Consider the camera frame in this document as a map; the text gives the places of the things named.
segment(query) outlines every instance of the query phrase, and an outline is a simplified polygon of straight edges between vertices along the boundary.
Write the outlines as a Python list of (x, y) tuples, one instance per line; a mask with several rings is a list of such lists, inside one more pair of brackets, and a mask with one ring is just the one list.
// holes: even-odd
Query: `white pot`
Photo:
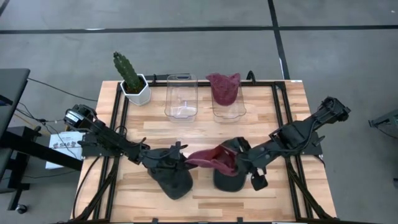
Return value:
[(122, 88), (124, 95), (127, 98), (129, 98), (129, 101), (131, 103), (134, 103), (137, 106), (142, 106), (142, 105), (150, 102), (150, 88), (149, 88), (147, 80), (145, 79), (145, 76), (143, 74), (137, 74), (137, 75), (139, 77), (141, 77), (143, 79), (143, 81), (145, 82), (145, 87), (141, 90), (140, 93), (138, 93), (138, 94), (127, 93), (127, 91), (124, 90), (124, 88), (123, 88), (124, 81), (120, 83), (120, 87)]

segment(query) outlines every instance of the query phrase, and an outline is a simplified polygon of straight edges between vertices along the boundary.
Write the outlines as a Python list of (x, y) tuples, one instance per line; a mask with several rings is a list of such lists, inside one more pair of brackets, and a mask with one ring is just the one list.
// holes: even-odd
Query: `clear plastic container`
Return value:
[(195, 75), (167, 77), (166, 116), (171, 122), (193, 122), (198, 113), (198, 78)]
[(231, 105), (223, 106), (218, 104), (213, 94), (211, 94), (211, 100), (213, 103), (214, 121), (217, 123), (234, 123), (246, 114), (241, 86), (238, 88), (236, 100)]

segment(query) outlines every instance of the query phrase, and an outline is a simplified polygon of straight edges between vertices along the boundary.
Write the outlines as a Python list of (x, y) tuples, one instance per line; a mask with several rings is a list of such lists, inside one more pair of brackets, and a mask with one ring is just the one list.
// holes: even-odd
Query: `wooden table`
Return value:
[[(96, 111), (98, 118), (109, 124), (118, 82), (103, 82)], [(310, 115), (302, 82), (286, 81), (293, 119), (304, 119)], [(213, 121), (211, 93), (208, 87), (198, 88), (198, 114), (194, 123), (171, 123), (164, 114), (166, 87), (151, 88), (151, 102), (145, 106), (129, 104), (126, 127), (127, 138), (138, 142), (146, 137), (151, 148), (169, 147), (176, 141), (189, 144), (184, 153), (211, 149), (224, 140), (243, 136), (255, 146), (269, 139), (268, 134), (278, 128), (271, 88), (268, 86), (242, 87), (247, 113), (237, 123), (218, 124)], [(282, 112), (285, 111), (279, 93)], [(120, 123), (123, 103), (119, 105), (116, 124)], [(84, 161), (81, 178), (94, 158)], [(323, 164), (314, 156), (302, 156), (303, 168), (309, 191), (325, 209), (335, 216)], [(96, 163), (86, 179), (76, 213), (80, 214), (97, 191), (102, 158)], [(243, 217), (246, 222), (293, 221), (294, 211), (289, 191), (287, 172), (283, 158), (267, 166), (268, 187), (254, 191), (248, 179), (242, 190), (236, 193), (222, 192), (213, 186), (212, 169), (191, 170), (193, 188), (183, 198), (169, 199), (156, 181), (148, 175), (146, 168), (135, 165), (123, 157), (119, 165), (118, 180), (113, 202), (112, 222), (235, 222)], [(302, 194), (298, 199), (301, 214), (305, 216)], [(108, 193), (103, 197), (100, 218), (104, 217)]]

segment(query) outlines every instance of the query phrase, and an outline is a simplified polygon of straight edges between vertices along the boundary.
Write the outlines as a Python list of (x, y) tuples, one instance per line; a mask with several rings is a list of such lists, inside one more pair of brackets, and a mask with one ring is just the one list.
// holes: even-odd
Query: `maroon cloth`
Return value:
[(206, 76), (206, 79), (210, 81), (211, 93), (219, 105), (228, 106), (235, 102), (241, 83), (241, 74), (235, 73), (228, 77), (212, 73)]
[(234, 177), (238, 174), (235, 170), (235, 155), (236, 152), (219, 145), (214, 149), (194, 152), (185, 162), (204, 168), (214, 168), (224, 175)]

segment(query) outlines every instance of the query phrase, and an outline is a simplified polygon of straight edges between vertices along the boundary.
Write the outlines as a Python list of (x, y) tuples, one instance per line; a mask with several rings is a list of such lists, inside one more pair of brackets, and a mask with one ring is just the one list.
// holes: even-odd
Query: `chair wheel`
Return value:
[(16, 211), (20, 214), (27, 212), (27, 207), (25, 205), (18, 205)]

